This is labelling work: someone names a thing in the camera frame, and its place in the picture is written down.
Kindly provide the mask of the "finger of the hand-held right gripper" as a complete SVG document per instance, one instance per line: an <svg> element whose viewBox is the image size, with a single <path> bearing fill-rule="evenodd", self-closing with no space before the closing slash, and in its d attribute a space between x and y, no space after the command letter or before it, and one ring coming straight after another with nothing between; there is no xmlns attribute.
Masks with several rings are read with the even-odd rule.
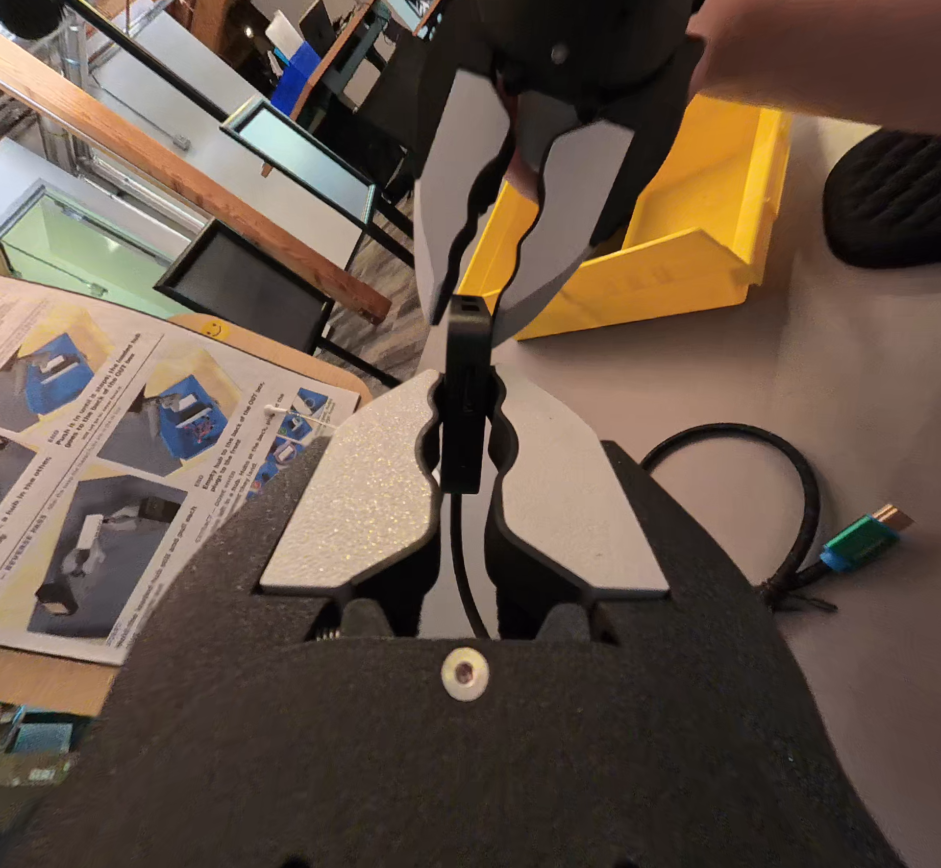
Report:
<svg viewBox="0 0 941 868"><path fill-rule="evenodd" d="M538 212L493 310L493 346L524 331L586 259L634 130L601 119L558 134L538 173Z"/></svg>
<svg viewBox="0 0 941 868"><path fill-rule="evenodd" d="M492 81L459 70L415 183L415 271L430 326L441 323L464 251L513 153L510 115Z"/></svg>

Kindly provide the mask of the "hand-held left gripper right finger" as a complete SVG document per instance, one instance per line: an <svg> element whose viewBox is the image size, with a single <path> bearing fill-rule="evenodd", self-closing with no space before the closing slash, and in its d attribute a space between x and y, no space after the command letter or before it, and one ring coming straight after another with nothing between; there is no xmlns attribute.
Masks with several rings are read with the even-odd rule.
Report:
<svg viewBox="0 0 941 868"><path fill-rule="evenodd" d="M522 373L497 373L491 512L510 545L589 599L652 599L668 582L599 438Z"/></svg>

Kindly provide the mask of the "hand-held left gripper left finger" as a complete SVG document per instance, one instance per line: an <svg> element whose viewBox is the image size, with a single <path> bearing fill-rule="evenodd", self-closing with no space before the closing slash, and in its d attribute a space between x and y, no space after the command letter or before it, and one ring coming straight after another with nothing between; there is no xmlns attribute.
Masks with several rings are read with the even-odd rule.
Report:
<svg viewBox="0 0 941 868"><path fill-rule="evenodd" d="M263 592L340 597L431 542L441 486L439 373L422 373L336 429L260 578Z"/></svg>

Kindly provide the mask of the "yellow plastic bin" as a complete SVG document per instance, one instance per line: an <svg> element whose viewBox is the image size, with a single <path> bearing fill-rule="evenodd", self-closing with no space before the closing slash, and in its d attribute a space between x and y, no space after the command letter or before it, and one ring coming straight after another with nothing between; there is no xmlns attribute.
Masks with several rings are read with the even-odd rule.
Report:
<svg viewBox="0 0 941 868"><path fill-rule="evenodd" d="M695 97L629 227L516 340L744 302L763 281L791 129L788 113Z"/></svg>

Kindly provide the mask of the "braided hdmi cable green plugs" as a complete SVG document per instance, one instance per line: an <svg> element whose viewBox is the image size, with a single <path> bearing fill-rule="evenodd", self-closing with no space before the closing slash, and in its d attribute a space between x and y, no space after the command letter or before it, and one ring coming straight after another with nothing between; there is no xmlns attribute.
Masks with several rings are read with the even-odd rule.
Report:
<svg viewBox="0 0 941 868"><path fill-rule="evenodd" d="M808 562L821 517L822 497L817 473L792 443L749 424L716 422L684 429L648 451L639 465L651 474L677 452L712 440L746 441L775 451L788 461L801 487L802 517L792 546L776 571L755 587L760 600L772 613L798 612L806 608L836 613L835 604L811 596L807 590L826 578L848 575L877 562L898 545L902 535L914 525L902 509L886 504L856 519L821 546L816 560Z"/></svg>

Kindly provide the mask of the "person's right forearm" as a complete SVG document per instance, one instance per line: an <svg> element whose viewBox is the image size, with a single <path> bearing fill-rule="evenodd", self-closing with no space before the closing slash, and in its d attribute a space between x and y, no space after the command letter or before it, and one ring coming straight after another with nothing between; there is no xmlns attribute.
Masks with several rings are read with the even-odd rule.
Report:
<svg viewBox="0 0 941 868"><path fill-rule="evenodd" d="M689 98L940 133L940 0L706 0Z"/></svg>

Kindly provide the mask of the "instruction sheet on stand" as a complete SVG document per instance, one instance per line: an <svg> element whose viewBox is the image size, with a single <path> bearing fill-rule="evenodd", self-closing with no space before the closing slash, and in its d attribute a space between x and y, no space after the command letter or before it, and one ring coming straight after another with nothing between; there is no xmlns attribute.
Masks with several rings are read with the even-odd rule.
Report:
<svg viewBox="0 0 941 868"><path fill-rule="evenodd" d="M165 321L165 324L172 323L207 340L229 345L245 354L322 384L356 392L359 395L359 406L370 404L372 401L372 394L366 383L351 371L245 330L229 321L224 321L229 326L229 334L225 340L207 338L195 329L197 318L201 316L208 315L179 314ZM117 667L3 646L2 704L95 718L100 714L119 672Z"/></svg>

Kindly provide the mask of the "printed instruction sheet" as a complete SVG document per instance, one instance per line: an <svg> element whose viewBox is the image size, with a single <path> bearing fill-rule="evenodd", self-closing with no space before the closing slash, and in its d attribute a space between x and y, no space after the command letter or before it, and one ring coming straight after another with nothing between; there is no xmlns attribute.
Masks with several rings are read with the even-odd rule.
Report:
<svg viewBox="0 0 941 868"><path fill-rule="evenodd" d="M2 278L2 647L117 666L198 548L361 404L170 321Z"/></svg>

